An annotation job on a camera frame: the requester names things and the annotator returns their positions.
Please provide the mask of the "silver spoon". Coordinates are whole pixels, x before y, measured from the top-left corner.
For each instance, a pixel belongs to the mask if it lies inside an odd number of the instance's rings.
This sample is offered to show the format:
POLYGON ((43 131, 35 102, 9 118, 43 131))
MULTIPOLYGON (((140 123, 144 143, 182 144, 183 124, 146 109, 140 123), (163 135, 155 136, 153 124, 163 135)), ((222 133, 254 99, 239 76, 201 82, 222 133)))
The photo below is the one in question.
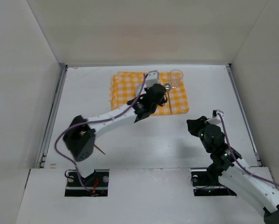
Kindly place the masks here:
POLYGON ((167 92, 170 114, 172 114, 172 106, 171 106, 171 100, 170 100, 170 95, 169 95, 169 92, 172 87, 171 87, 171 84, 169 84, 169 83, 164 84, 164 87, 166 88, 166 92, 167 92))

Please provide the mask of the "clear drinking glass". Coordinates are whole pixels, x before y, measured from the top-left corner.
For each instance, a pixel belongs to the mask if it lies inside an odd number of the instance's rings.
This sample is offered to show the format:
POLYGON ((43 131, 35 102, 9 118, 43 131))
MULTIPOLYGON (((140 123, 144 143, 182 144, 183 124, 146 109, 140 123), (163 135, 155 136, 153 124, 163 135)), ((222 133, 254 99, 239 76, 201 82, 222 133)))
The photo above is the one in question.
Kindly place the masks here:
POLYGON ((181 70, 175 69, 171 70, 169 73, 170 84, 173 89, 177 89, 180 87, 183 79, 183 72, 181 70))

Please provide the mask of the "yellow white checkered cloth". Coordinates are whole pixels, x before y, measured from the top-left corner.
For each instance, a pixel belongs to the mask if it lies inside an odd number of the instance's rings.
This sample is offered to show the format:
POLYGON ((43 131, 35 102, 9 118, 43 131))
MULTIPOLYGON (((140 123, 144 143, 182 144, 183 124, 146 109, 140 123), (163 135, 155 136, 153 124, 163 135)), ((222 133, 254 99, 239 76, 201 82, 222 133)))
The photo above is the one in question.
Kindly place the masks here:
MULTIPOLYGON (((111 109, 115 110, 127 101, 136 97, 137 87, 141 87, 144 78, 143 72, 119 71, 111 78, 111 109)), ((154 115, 174 115, 189 111, 188 99, 184 83, 169 91, 170 102, 159 106, 154 115)))

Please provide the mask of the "white ceramic plate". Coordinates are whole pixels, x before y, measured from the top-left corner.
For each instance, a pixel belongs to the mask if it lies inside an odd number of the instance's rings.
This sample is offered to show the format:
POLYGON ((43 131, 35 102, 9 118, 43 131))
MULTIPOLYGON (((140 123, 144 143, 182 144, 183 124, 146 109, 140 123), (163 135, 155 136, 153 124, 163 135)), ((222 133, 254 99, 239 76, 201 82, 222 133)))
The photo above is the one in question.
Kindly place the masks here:
POLYGON ((135 90, 135 96, 145 94, 146 93, 145 88, 146 88, 146 84, 138 85, 136 90, 135 90))

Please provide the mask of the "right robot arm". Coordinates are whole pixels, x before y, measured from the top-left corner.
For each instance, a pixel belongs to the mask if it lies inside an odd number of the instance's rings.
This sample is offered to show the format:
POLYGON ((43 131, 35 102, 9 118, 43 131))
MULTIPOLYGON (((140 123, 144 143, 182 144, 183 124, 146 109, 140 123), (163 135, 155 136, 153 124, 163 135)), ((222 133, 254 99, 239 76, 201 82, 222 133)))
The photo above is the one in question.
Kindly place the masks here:
POLYGON ((240 153, 230 146, 225 127, 211 124, 202 116, 186 121, 191 135, 198 137, 212 164, 207 176, 234 191, 262 217, 266 224, 279 224, 279 190, 276 184, 251 172, 240 153))

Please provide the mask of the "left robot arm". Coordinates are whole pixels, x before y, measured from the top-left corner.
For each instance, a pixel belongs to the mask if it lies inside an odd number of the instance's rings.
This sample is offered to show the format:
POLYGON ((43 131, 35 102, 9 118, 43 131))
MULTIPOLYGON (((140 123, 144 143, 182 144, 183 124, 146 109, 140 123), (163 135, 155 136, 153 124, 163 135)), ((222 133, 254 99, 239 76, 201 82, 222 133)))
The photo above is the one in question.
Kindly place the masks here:
POLYGON ((145 88, 143 94, 109 113, 87 119, 76 116, 65 131, 63 141, 80 175, 86 178, 92 171, 92 168, 86 168, 81 162, 92 155, 97 138, 120 126, 148 118, 158 106, 164 106, 166 102, 166 88, 161 84, 153 84, 145 88))

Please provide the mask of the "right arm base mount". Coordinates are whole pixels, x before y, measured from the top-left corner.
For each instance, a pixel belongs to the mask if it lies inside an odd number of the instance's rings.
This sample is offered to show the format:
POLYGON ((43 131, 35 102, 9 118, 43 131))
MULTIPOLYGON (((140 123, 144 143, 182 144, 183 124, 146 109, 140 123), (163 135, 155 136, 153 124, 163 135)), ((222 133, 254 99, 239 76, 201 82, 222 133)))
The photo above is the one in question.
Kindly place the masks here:
POLYGON ((190 182, 194 196, 237 196, 237 194, 222 185, 218 178, 224 169, 221 165, 212 163, 207 168, 191 169, 190 182))

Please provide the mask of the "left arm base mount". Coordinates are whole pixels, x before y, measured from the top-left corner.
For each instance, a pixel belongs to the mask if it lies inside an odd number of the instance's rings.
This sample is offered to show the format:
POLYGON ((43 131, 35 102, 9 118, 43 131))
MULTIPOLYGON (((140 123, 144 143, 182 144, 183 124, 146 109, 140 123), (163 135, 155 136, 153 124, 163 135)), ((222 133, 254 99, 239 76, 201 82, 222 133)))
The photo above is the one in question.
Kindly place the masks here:
POLYGON ((68 169, 64 176, 67 179, 65 187, 65 197, 107 197, 109 184, 109 170, 95 169, 92 174, 81 180, 78 178, 76 170, 68 169))

